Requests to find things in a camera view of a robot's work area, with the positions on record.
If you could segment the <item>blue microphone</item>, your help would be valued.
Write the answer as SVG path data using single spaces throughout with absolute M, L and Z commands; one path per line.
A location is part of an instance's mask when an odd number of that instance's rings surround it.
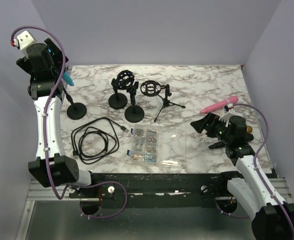
M 48 49 L 53 62 L 54 62 L 54 66 L 57 69 L 58 73 L 60 74 L 61 72 L 61 68 L 62 68 L 62 63 L 63 63 L 63 57 L 62 57 L 62 52 L 60 50 L 58 50 L 57 52 L 54 52 L 53 49 Z M 69 85 L 69 86 L 74 86 L 74 82 L 72 80 L 72 78 L 70 77 L 70 75 L 67 72 L 67 66 L 64 67 L 64 73 L 62 75 L 62 79 Z

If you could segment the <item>black microphone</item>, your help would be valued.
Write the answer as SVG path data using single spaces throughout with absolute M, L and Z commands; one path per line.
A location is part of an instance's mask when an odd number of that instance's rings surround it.
M 245 137 L 245 142 L 248 143 L 248 142 L 251 142 L 254 140 L 254 136 L 252 134 L 248 134 L 246 137 Z M 212 145 L 209 145 L 208 148 L 211 149 L 211 150 L 214 150 L 214 149 L 220 149 L 220 148 L 223 148 L 225 146 L 225 143 L 222 142 L 222 141 L 219 141 L 219 142 L 216 142 Z

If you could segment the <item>pink microphone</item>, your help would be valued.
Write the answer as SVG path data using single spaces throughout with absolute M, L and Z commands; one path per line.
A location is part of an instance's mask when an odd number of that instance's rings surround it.
M 207 114 L 207 113 L 211 113 L 214 112 L 216 110 L 219 110 L 221 108 L 223 108 L 224 106 L 227 106 L 229 104 L 235 104 L 239 101 L 239 98 L 236 95 L 230 96 L 222 101 L 219 101 L 217 103 L 214 103 L 212 105 L 209 105 L 205 108 L 203 108 L 200 111 L 200 114 Z

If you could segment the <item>gold microphone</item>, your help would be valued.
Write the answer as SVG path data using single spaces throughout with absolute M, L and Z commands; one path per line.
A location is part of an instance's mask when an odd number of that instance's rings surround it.
M 251 126 L 248 125 L 248 126 L 246 127 L 246 133 L 247 133 L 247 134 L 251 134 L 252 132 L 253 132 L 253 128 L 252 128 Z

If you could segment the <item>black clip round-base stand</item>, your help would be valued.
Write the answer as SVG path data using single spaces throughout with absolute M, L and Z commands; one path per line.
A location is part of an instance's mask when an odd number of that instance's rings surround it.
M 53 60 L 48 67 L 41 66 L 39 69 L 37 68 L 39 65 L 32 66 L 31 61 L 27 57 L 18 59 L 16 64 L 30 75 L 27 91 L 33 100 L 38 100 L 38 98 L 46 97 L 50 94 L 59 77 Z M 67 108 L 67 116 L 72 120 L 79 120 L 85 116 L 87 108 L 84 104 L 73 101 L 73 98 L 66 90 L 66 86 L 67 83 L 62 79 L 53 95 L 60 98 L 65 97 L 70 103 L 70 106 Z

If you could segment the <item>black tripod shock-mount stand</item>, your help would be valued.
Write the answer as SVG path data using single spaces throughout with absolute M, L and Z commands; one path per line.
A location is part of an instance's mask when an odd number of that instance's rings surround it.
M 157 116 L 155 117 L 154 122 L 158 120 L 160 113 L 165 108 L 172 106 L 177 106 L 182 109 L 186 108 L 185 105 L 180 105 L 169 100 L 169 97 L 172 96 L 169 84 L 160 84 L 159 82 L 154 80 L 147 80 L 141 84 L 140 92 L 146 97 L 159 97 L 162 101 L 162 107 L 159 110 Z

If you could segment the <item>black shock-mount round-base stand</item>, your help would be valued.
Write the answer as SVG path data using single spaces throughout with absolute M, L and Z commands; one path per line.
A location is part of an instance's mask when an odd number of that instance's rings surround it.
M 116 78 L 112 79 L 111 86 L 114 93 L 108 99 L 108 104 L 112 109 L 120 110 L 127 105 L 127 97 L 119 91 L 126 91 L 128 88 L 131 88 L 134 85 L 134 81 L 135 76 L 130 70 L 123 70 Z

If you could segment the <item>black round-base mic stand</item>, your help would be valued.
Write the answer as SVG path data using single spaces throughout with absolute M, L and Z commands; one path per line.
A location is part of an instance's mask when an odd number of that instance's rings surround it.
M 136 81 L 126 92 L 129 93 L 131 105 L 125 110 L 125 119 L 130 123 L 138 123 L 145 117 L 144 110 L 136 105 L 136 94 L 139 83 Z

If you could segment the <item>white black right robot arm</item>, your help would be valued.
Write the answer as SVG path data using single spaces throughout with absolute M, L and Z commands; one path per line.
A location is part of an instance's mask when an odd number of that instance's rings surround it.
M 225 122 L 210 112 L 190 125 L 197 133 L 205 131 L 209 138 L 217 138 L 224 144 L 227 157 L 241 176 L 220 180 L 217 191 L 236 198 L 251 220 L 254 237 L 294 240 L 294 203 L 281 196 L 262 170 L 249 144 L 251 133 L 245 118 L 233 115 Z

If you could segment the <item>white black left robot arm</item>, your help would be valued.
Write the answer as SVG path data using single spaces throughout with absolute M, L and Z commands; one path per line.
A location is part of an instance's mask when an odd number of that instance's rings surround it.
M 30 75 L 27 91 L 37 115 L 38 146 L 35 160 L 28 163 L 29 173 L 45 188 L 71 184 L 81 186 L 86 197 L 94 197 L 98 185 L 90 172 L 80 170 L 76 160 L 66 156 L 62 142 L 60 114 L 67 84 L 56 83 L 68 58 L 50 38 L 37 42 L 24 33 L 14 44 L 24 55 L 16 64 Z

